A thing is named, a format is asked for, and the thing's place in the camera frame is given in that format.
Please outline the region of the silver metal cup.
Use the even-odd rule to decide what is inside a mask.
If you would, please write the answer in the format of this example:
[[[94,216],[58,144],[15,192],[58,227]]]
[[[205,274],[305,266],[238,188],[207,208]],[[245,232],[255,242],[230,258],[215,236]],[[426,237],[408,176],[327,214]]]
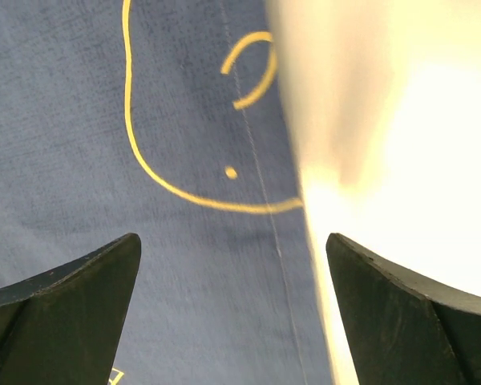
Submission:
[[[481,297],[481,1],[268,1],[332,381],[340,233]]]

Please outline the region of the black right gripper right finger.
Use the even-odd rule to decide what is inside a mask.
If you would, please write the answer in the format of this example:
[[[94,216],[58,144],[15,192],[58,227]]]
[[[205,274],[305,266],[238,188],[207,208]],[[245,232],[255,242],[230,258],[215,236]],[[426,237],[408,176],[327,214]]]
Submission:
[[[360,384],[481,384],[481,297],[340,233],[325,250]]]

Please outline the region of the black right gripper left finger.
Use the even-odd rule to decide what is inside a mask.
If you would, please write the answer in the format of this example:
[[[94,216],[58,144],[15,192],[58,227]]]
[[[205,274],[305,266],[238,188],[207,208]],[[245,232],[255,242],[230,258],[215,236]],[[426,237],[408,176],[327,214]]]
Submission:
[[[128,233],[0,289],[0,384],[106,384],[141,258]]]

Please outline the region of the blue placemat with yellow fish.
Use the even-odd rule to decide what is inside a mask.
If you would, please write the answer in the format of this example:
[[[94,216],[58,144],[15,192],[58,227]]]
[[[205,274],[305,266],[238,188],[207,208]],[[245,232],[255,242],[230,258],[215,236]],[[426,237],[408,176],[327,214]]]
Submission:
[[[327,384],[261,1],[0,1],[0,286],[137,233],[112,384]]]

